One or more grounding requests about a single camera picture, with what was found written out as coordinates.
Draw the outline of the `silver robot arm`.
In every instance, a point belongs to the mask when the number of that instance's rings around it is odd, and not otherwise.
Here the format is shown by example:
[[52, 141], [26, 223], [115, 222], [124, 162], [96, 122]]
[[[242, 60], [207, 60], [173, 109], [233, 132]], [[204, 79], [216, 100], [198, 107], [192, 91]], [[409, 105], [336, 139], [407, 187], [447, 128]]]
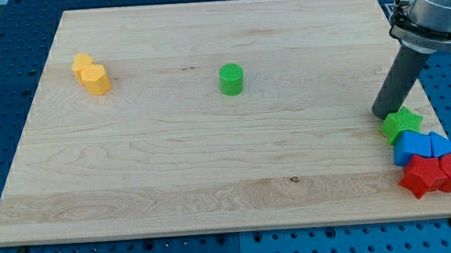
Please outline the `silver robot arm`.
[[451, 0], [395, 0], [390, 35], [420, 53], [451, 53]]

